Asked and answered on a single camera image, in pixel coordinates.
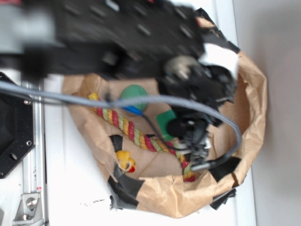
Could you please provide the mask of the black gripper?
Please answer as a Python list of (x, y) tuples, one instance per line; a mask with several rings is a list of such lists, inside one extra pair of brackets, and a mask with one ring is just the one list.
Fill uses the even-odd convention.
[(223, 122), (229, 122), (217, 113), (225, 102), (233, 102), (237, 89), (238, 55), (231, 49), (212, 43), (204, 44), (204, 50), (199, 59), (178, 56), (169, 60), (164, 67), (166, 76), (158, 87), (163, 95), (189, 99), (206, 107), (193, 110), (191, 105), (172, 105), (175, 117), (161, 126), (161, 130), (184, 142), (189, 150), (188, 159), (193, 165), (216, 165), (228, 160), (234, 148), (219, 159), (206, 162), (206, 129), (210, 124), (218, 127)]

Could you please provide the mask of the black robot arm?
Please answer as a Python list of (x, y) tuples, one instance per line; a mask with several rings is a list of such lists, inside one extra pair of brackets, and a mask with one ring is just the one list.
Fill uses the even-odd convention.
[(238, 55), (194, 10), (167, 0), (3, 0), (0, 65), (32, 78), (96, 73), (107, 80), (154, 78), (158, 96), (106, 99), (97, 107), (166, 103), (168, 131), (183, 143), (194, 171), (223, 164), (241, 133), (219, 113), (233, 101)]

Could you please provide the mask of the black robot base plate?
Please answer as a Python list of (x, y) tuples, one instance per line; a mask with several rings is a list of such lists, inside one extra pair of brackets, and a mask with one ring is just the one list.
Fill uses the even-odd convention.
[(33, 103), (29, 95), (0, 89), (0, 178), (6, 178), (34, 148)]

